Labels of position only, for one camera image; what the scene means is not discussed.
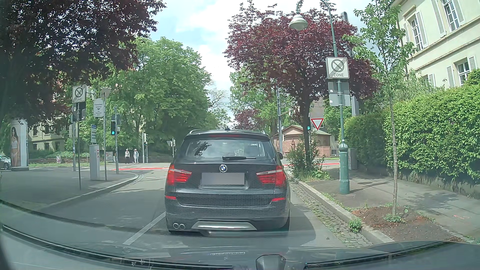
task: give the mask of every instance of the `sidewalk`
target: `sidewalk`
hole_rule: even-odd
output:
[[[307,182],[345,207],[383,206],[393,199],[393,178],[349,171],[350,194],[339,194],[339,168],[326,169],[333,180]],[[443,227],[480,239],[480,200],[434,187],[398,180],[398,204],[410,205]]]
[[[89,170],[82,169],[82,189],[80,189],[78,171],[73,172],[71,168],[42,168],[24,172],[2,171],[0,175],[0,199],[29,210],[39,210],[50,204],[138,176],[135,173],[115,174],[115,171],[108,171],[108,181],[92,181]]]

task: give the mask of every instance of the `street lamp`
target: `street lamp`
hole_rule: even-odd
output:
[[[330,19],[330,27],[332,28],[332,40],[333,40],[333,53],[335,57],[338,57],[338,51],[336,48],[335,40],[335,31],[333,28],[332,13],[330,7],[324,0],[320,0],[328,8],[328,16]],[[300,5],[303,3],[303,0],[299,0],[297,3],[297,14],[293,16],[292,21],[289,26],[297,31],[301,31],[308,27],[307,21],[300,15]],[[348,146],[345,143],[345,130],[344,130],[344,121],[343,121],[343,91],[341,88],[340,80],[337,80],[338,86],[338,97],[339,97],[339,107],[340,107],[340,134],[342,143],[338,146],[338,151],[340,152],[340,194],[350,193],[350,180],[348,179]]]

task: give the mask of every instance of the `rear window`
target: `rear window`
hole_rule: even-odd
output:
[[[185,140],[180,148],[181,157],[188,160],[222,160],[227,156],[270,160],[274,154],[270,141],[249,138],[191,139]]]

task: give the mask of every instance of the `traffic light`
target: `traffic light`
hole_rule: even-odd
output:
[[[116,132],[117,132],[117,129],[116,129],[116,126],[115,126],[115,121],[111,121],[110,122],[110,134],[112,136],[114,136]]]

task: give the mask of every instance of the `black bmw suv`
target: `black bmw suv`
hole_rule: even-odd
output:
[[[288,230],[290,188],[281,158],[264,133],[191,131],[167,174],[168,230]]]

